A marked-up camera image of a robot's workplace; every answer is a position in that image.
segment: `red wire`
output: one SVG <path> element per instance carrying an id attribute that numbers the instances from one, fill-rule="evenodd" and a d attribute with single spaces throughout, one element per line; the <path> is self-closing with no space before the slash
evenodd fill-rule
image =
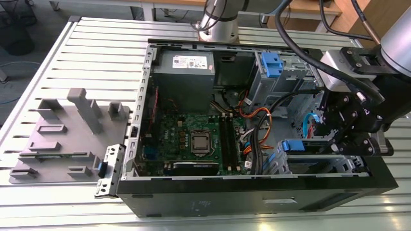
<path id="1" fill-rule="evenodd" d="M 153 108 L 153 112 L 152 112 L 152 117 L 151 117 L 151 119 L 149 119 L 149 126 L 148 126 L 147 133 L 151 131 L 152 124 L 153 124 L 157 100 L 159 100 L 159 87 L 155 88 L 155 103 L 153 103 L 153 107 L 155 107 L 155 108 Z"/>

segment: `side panel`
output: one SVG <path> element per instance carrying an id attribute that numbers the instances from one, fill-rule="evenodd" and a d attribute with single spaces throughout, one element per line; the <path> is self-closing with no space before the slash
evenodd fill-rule
<path id="1" fill-rule="evenodd" d="M 259 192 L 120 195 L 139 217 L 209 216 L 324 211 L 371 190 L 287 190 Z"/>

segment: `motherboard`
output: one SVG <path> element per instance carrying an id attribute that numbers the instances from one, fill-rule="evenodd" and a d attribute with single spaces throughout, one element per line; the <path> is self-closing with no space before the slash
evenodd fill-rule
<path id="1" fill-rule="evenodd" d="M 157 123 L 159 142 L 143 150 L 148 176 L 247 174 L 237 142 L 243 118 L 179 114 L 163 115 Z"/>

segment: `ram slot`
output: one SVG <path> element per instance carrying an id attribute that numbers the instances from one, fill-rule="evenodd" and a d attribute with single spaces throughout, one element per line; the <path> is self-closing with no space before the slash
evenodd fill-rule
<path id="1" fill-rule="evenodd" d="M 229 165 L 231 169 L 236 170 L 239 165 L 237 148 L 236 148 L 236 131 L 232 124 L 232 118 L 225 120 L 227 145 L 229 150 Z"/>
<path id="2" fill-rule="evenodd" d="M 221 146 L 221 156 L 223 156 L 223 168 L 229 167 L 229 147 L 227 142 L 227 118 L 220 117 L 219 119 L 219 129 L 220 129 L 220 146 Z"/>

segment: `power supply label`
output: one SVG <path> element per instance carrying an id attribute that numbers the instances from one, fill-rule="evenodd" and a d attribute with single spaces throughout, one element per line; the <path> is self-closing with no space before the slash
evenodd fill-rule
<path id="1" fill-rule="evenodd" d="M 173 68 L 207 69 L 207 57 L 204 56 L 180 56 L 172 58 Z"/>

